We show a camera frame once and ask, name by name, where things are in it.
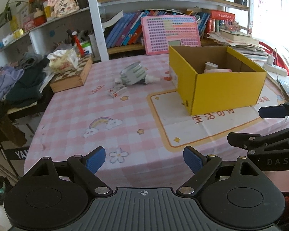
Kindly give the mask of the pink plush toy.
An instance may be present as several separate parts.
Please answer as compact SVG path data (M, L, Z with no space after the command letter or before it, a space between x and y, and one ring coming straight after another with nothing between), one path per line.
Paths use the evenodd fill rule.
M205 69L204 74L213 74L213 73L231 73L231 69Z

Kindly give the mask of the white charger block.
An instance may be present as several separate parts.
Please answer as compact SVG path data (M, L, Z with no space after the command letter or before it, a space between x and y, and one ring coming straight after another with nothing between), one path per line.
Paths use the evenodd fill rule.
M206 62L205 69L206 70L218 69L218 65L211 62Z

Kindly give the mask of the black smartphone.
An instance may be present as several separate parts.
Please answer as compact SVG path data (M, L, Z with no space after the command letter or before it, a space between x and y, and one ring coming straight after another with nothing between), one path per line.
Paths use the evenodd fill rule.
M282 92L289 98L289 84L281 79L277 79L277 82L282 90Z

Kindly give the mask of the white power strip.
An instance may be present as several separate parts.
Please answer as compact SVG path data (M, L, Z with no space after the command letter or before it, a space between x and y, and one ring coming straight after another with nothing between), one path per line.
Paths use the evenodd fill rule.
M279 67L274 64L275 58L273 55L269 55L267 58L267 61L263 65L263 69L266 71L281 75L283 77L286 77L288 75L288 72L285 68Z

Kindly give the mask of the yellow cardboard box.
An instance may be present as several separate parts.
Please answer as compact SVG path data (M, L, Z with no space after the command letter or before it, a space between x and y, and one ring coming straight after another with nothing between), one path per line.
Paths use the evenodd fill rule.
M204 74L206 62L231 73ZM267 72L227 46L170 46L169 69L189 115L255 105Z

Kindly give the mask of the stack of papers and books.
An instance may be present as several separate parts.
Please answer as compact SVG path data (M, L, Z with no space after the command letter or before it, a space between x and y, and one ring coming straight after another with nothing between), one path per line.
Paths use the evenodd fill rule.
M260 46L260 41L241 32L230 32L220 30L219 32L210 32L208 39L221 45L234 48L238 52L247 55L268 56L268 53Z

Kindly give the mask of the pink checkered tablecloth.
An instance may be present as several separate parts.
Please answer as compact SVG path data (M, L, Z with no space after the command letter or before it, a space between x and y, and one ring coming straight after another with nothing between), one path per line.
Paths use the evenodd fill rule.
M120 72L135 62L160 81L124 85ZM127 90L112 98L108 91L117 85ZM183 161L185 146L236 160L246 151L230 146L227 135L267 135L289 127L289 117L258 116L260 107L281 102L278 90L266 81L254 106L190 116L171 81L167 55L97 63L82 87L54 94L31 142L24 171L42 157L64 161L102 146L106 161L97 175L110 187L178 188L192 174Z

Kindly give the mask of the small red white box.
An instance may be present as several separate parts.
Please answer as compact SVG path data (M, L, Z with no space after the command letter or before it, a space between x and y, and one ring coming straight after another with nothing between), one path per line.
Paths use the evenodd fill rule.
M125 93L127 90L127 87L124 85L117 85L115 87L112 87L111 89L109 89L108 93L112 98L116 98L119 95Z

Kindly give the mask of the wooden chess board box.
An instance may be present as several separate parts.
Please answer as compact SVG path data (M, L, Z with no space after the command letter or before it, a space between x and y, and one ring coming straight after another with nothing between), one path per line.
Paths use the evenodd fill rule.
M81 87L85 84L93 64L91 54L80 58L77 68L56 74L50 82L53 93Z

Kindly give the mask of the pile of clothes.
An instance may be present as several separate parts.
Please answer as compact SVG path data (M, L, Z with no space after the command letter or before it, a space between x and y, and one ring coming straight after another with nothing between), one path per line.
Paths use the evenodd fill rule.
M0 67L0 102L20 108L38 101L48 64L47 57L26 52L18 62Z

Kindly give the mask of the floral tissue pack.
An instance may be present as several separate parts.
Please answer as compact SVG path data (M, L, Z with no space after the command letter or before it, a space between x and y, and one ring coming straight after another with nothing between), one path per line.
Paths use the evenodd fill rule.
M58 49L47 55L49 67L55 74L60 74L71 69L77 68L79 58L75 49Z

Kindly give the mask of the red thick book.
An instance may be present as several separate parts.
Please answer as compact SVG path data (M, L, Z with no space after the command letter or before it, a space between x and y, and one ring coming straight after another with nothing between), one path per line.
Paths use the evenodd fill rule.
M210 17L214 20L235 21L235 15L220 10L211 10Z

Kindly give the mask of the red white pen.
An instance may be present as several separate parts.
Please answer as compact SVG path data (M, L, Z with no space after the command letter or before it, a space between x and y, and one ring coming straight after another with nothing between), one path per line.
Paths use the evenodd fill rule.
M81 55L81 56L84 56L85 53L84 53L84 50L83 50L83 48L82 48L82 46L81 46L81 44L80 44L80 41L79 41L79 39L78 39L77 32L76 32L76 31L73 31L73 32L72 32L72 36L73 36L73 38L74 38L75 44L76 44L76 46L77 46L77 48L78 48L78 50L79 50L80 55Z

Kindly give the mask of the pink toy keyboard tablet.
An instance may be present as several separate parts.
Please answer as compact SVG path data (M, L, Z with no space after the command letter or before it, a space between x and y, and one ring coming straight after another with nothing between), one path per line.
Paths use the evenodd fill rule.
M170 46L201 46L194 16L146 16L141 26L147 55L167 54Z

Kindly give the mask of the row of blue books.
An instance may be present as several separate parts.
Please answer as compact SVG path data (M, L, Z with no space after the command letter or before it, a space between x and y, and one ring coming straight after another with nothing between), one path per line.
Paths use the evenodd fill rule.
M106 47L110 49L136 44L142 35L141 18L149 14L149 10L124 13L106 36Z

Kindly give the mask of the white bookshelf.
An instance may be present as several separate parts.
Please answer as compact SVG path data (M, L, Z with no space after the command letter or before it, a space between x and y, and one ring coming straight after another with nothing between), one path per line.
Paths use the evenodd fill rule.
M88 11L87 22L93 26L93 39L97 53L95 53L96 60L105 61L109 59L109 55L114 53L122 53L141 49L142 46L122 46L107 49L104 38L103 22L107 18L111 18L119 12L132 12L145 9L174 9L174 10L187 10L189 8L199 7L210 10L224 10L237 9L246 11L248 13L247 22L252 21L252 7L250 5L244 6L237 3L225 0L88 0L89 6L80 9L74 13L68 14L62 18L55 18L50 20L32 30L26 32L21 37L29 37L30 42L35 53L46 55L51 51L53 38L49 33L53 30L55 24L62 25L67 29L72 26L67 23L71 19L73 23L82 12Z

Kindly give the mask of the floral cat figurine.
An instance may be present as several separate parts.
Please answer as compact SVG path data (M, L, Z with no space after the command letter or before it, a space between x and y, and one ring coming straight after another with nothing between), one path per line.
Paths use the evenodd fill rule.
M53 8L51 17L60 18L80 9L77 0L48 0L48 6Z

